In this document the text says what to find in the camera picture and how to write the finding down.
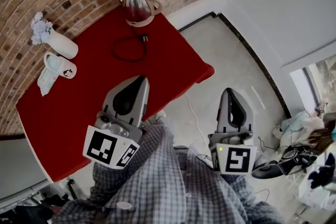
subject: white vase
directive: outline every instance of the white vase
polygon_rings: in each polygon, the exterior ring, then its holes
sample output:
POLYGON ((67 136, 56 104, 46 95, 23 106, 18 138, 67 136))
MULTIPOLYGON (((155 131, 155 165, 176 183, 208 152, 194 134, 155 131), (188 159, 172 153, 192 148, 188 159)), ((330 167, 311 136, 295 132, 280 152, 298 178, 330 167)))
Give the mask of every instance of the white vase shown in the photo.
POLYGON ((46 43, 48 43, 55 52, 68 59, 72 59, 78 53, 77 44, 66 36, 57 33, 54 29, 51 29, 50 36, 46 40, 46 43))

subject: floor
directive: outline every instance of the floor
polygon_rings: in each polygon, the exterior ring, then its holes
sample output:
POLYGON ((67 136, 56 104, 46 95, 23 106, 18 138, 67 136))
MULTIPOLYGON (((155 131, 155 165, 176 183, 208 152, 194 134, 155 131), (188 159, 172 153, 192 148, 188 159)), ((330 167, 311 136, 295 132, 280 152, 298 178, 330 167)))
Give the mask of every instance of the floor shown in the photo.
MULTIPOLYGON (((216 129, 221 93, 231 87, 247 100, 254 112, 255 145, 260 148, 257 139, 260 136, 265 145, 276 146, 271 130, 283 119, 283 110, 264 74, 236 36, 219 18, 211 17, 184 30, 182 35, 202 59, 216 69, 211 78, 194 85, 186 93, 204 136, 207 138, 207 134, 216 129)), ((172 101, 164 110, 175 134, 176 144, 194 144, 200 153, 209 153, 185 95, 172 101)), ((89 194, 89 188, 93 185, 91 172, 92 164, 72 176, 84 194, 89 194)), ((301 205, 294 200, 295 190, 289 189, 290 183, 284 177, 269 180, 249 178, 249 181, 255 192, 269 189, 267 201, 276 206, 286 220, 301 205)), ((258 199, 265 200, 268 191, 256 195, 258 199)))

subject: white wall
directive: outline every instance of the white wall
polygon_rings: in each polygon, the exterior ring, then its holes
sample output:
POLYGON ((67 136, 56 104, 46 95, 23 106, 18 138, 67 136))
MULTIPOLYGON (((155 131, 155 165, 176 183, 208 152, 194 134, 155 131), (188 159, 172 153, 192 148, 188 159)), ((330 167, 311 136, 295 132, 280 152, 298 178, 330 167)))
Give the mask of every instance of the white wall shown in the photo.
POLYGON ((26 139, 0 141, 0 200, 45 179, 26 139))
POLYGON ((290 112, 302 110, 289 72, 336 53, 336 0, 223 0, 221 11, 262 60, 290 112))

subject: kettle handle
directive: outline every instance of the kettle handle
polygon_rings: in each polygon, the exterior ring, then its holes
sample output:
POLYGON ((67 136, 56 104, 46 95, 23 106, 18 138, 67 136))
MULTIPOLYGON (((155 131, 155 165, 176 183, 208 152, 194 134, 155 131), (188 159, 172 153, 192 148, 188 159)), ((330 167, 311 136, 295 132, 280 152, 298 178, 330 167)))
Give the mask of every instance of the kettle handle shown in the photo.
POLYGON ((151 1, 157 2, 159 4, 157 9, 153 9, 152 15, 159 14, 163 10, 163 7, 165 5, 164 0, 151 0, 151 1))

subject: white cable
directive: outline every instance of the white cable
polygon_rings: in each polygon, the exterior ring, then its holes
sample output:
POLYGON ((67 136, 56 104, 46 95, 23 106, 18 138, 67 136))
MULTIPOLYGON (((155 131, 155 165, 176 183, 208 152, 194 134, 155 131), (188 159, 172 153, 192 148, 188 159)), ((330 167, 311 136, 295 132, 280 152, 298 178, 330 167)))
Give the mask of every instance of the white cable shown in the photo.
POLYGON ((187 99, 188 99, 188 104, 189 104, 190 111, 191 111, 191 113, 193 113, 193 115, 194 115, 194 117, 195 117, 196 126, 197 126, 197 129, 198 129, 199 133, 202 135, 202 138, 203 138, 203 141, 204 141, 204 145, 205 145, 206 148, 208 148, 208 144, 206 143, 206 139, 205 139, 205 137, 204 137, 204 134, 202 133, 202 131, 201 131, 199 125, 198 125, 197 117, 196 117, 196 115, 195 115, 195 113, 194 113, 194 111, 193 111, 193 109, 192 109, 192 107, 191 107, 190 99, 189 99, 189 97, 187 96, 186 93, 185 93, 184 95, 185 95, 185 96, 187 97, 187 99))

